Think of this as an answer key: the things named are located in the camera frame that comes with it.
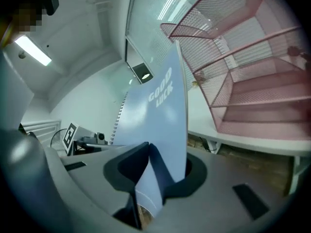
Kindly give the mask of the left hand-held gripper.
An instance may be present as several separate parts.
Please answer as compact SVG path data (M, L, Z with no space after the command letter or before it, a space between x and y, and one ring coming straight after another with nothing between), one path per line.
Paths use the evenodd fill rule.
M105 135L90 131L78 124L70 123L62 139L67 156L89 154L125 147L125 145L109 145Z

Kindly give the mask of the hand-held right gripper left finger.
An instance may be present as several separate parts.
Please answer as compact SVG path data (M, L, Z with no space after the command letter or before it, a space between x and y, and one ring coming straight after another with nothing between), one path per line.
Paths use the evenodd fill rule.
M70 229L140 229L135 186L149 160L147 142L77 156L44 150Z

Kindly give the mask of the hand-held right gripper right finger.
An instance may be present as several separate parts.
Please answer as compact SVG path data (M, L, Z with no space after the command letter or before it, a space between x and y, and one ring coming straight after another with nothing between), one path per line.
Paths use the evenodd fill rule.
M261 233L282 214L283 198L260 175L226 157L187 154L187 176L164 191L148 233Z

